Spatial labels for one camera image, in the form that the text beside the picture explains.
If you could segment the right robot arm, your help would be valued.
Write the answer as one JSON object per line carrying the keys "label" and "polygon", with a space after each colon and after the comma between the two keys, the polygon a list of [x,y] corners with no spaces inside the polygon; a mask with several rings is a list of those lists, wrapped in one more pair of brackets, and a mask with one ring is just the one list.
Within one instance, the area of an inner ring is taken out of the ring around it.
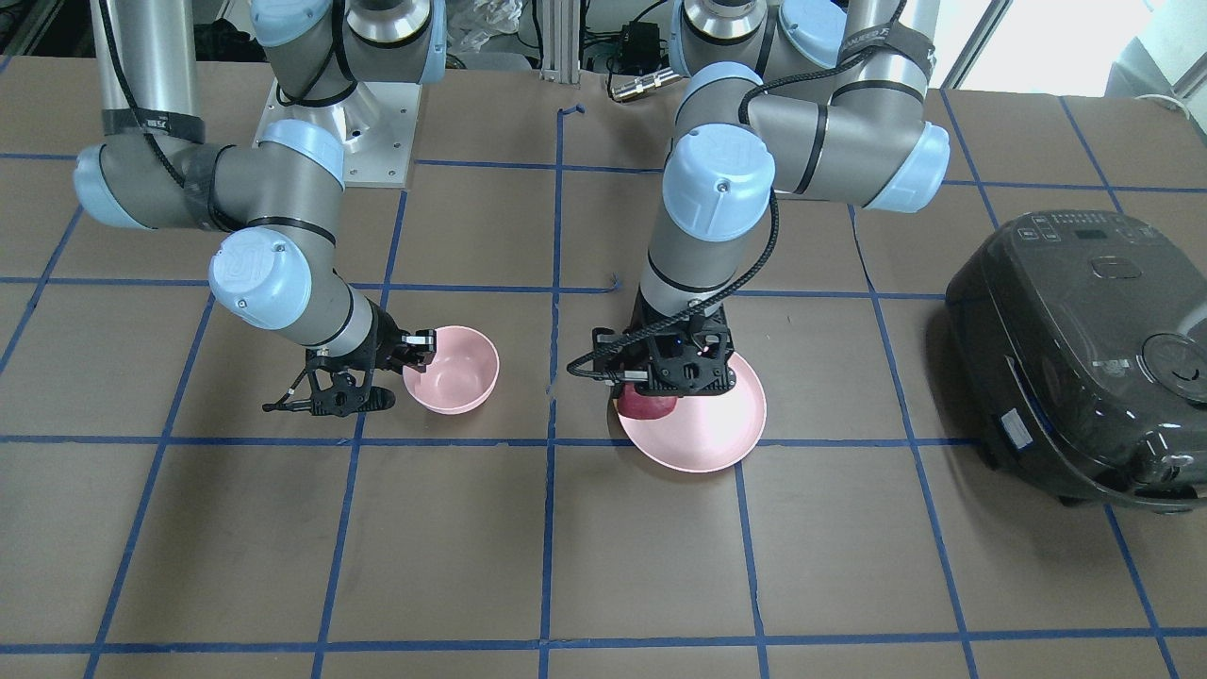
{"label": "right robot arm", "polygon": [[422,373],[435,330],[402,330],[336,273],[345,156],[380,113],[371,82],[435,83],[445,70],[443,1],[253,1],[255,39],[282,107],[251,147],[206,141],[189,1],[94,1],[103,75],[100,144],[74,166],[78,203],[100,224],[223,233],[208,263],[215,300],[302,345],[298,382],[264,411],[345,417],[395,404],[378,370]]}

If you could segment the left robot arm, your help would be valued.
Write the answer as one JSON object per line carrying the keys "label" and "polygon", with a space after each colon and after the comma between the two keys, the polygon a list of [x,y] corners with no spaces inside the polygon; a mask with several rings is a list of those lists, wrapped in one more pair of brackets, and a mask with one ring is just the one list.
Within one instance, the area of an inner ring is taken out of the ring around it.
{"label": "left robot arm", "polygon": [[736,386],[723,302],[779,197],[917,212],[947,176],[947,130],[925,119],[935,1],[677,1],[670,64],[686,75],[661,207],[626,330],[597,328],[568,373],[613,396]]}

